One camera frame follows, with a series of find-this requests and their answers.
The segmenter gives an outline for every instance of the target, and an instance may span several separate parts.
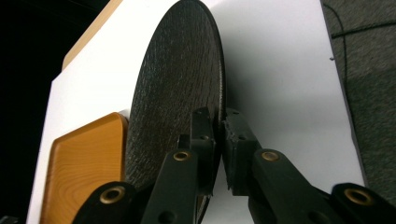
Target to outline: gray carpet wall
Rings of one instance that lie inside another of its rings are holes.
[[[396,205],[396,1],[322,4],[368,188]]]

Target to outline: orange wooden board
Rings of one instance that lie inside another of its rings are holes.
[[[53,142],[40,223],[72,223],[95,189],[123,179],[127,126],[111,113]]]

